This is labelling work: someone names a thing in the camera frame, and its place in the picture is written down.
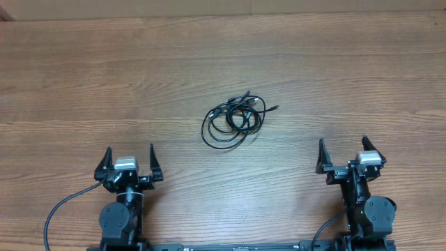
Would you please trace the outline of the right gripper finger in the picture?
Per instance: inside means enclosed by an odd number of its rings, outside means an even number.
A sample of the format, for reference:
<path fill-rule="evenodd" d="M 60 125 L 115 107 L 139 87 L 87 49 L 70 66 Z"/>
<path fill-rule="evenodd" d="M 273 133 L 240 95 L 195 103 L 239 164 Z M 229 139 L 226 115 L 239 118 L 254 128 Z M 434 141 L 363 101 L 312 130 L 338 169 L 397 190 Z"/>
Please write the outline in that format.
<path fill-rule="evenodd" d="M 318 160 L 315 172 L 317 174 L 326 174 L 332 167 L 333 164 L 325 146 L 325 141 L 323 138 L 320 138 L 318 142 Z"/>
<path fill-rule="evenodd" d="M 380 154 L 381 158 L 382 158 L 382 162 L 379 166 L 383 167 L 384 164 L 387 162 L 387 159 L 384 157 L 384 155 L 372 144 L 371 140 L 364 135 L 362 137 L 362 146 L 363 146 L 363 151 L 378 151 L 378 153 Z"/>

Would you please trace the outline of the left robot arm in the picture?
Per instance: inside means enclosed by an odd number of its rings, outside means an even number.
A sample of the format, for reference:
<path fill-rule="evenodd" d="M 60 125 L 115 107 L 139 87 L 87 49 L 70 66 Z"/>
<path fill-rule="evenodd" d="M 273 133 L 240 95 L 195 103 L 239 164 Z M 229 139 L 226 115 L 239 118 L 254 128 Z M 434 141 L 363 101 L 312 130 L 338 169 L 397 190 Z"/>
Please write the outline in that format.
<path fill-rule="evenodd" d="M 106 205 L 99 215 L 100 250 L 152 250 L 144 237 L 144 191 L 153 190 L 164 176 L 153 145 L 150 145 L 149 158 L 151 174 L 148 176 L 139 175 L 134 156 L 112 160 L 110 147 L 96 167 L 94 179 L 116 195 L 116 201 Z"/>

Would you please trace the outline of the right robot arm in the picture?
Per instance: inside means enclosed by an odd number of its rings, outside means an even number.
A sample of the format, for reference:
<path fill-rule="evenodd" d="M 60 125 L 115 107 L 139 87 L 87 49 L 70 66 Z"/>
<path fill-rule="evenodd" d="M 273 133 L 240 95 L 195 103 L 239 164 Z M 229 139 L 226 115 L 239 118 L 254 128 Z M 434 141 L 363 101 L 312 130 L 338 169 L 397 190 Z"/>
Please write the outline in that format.
<path fill-rule="evenodd" d="M 324 139 L 318 142 L 317 174 L 326 175 L 328 185 L 341 188 L 344 210 L 330 218 L 314 234 L 312 250 L 395 250 L 394 241 L 387 240 L 392 233 L 397 205 L 388 197 L 372 196 L 368 183 L 380 177 L 386 158 L 362 137 L 363 150 L 346 165 L 332 164 Z M 334 221 L 346 216 L 348 231 L 338 233 L 332 241 L 318 241 L 321 232 Z"/>

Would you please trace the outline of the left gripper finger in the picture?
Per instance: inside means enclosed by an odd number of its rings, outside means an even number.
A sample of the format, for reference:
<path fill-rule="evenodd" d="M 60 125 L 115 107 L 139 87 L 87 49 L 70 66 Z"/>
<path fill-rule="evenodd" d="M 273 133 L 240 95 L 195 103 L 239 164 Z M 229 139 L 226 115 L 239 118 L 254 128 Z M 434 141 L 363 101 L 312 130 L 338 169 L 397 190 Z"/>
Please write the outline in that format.
<path fill-rule="evenodd" d="M 110 170 L 113 167 L 112 163 L 112 148 L 110 146 L 107 147 L 107 150 L 105 151 L 105 154 L 98 164 L 98 166 L 95 168 L 94 171 L 94 179 L 96 181 L 104 181 L 108 175 Z"/>
<path fill-rule="evenodd" d="M 164 180 L 164 175 L 162 173 L 161 166 L 159 162 L 157 161 L 154 146 L 153 144 L 150 144 L 150 170 L 152 171 L 152 177 L 154 182 L 160 182 Z"/>

